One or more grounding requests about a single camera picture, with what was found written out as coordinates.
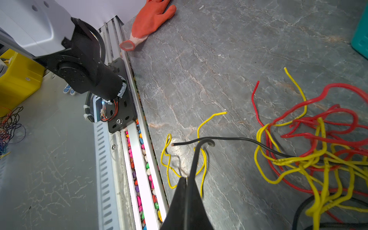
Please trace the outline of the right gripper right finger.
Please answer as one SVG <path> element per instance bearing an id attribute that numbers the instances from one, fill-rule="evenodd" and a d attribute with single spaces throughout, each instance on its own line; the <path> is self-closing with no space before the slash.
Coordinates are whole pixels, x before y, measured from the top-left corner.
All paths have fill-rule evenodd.
<path id="1" fill-rule="evenodd" d="M 213 230 L 206 214 L 193 174 L 190 174 L 186 189 L 186 229 Z"/>

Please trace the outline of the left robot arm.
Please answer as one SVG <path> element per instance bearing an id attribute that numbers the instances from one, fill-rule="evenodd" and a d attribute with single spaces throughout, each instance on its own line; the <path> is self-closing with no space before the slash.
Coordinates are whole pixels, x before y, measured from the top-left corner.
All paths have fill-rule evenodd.
<path id="1" fill-rule="evenodd" d="M 125 79 L 105 65 L 99 32 L 56 1 L 1 1 L 1 40 L 80 94 L 90 92 L 110 101 L 127 89 Z"/>

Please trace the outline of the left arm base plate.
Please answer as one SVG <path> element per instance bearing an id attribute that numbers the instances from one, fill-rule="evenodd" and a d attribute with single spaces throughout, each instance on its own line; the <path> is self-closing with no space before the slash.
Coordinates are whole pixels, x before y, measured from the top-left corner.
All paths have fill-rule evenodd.
<path id="1" fill-rule="evenodd" d="M 116 98 L 110 101 L 103 100 L 100 114 L 101 121 L 107 123 L 109 132 L 115 133 L 135 122 L 137 111 L 130 90 L 124 61 L 118 58 L 109 67 L 122 80 L 122 87 Z"/>

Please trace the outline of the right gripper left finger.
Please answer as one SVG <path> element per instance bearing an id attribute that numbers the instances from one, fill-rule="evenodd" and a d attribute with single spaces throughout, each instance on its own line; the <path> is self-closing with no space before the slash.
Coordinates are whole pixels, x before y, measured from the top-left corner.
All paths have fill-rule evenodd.
<path id="1" fill-rule="evenodd" d="M 184 229 L 184 211 L 186 197 L 186 178 L 179 179 L 178 185 L 172 202 L 169 207 L 167 216 L 161 226 L 161 230 L 183 230 Z"/>

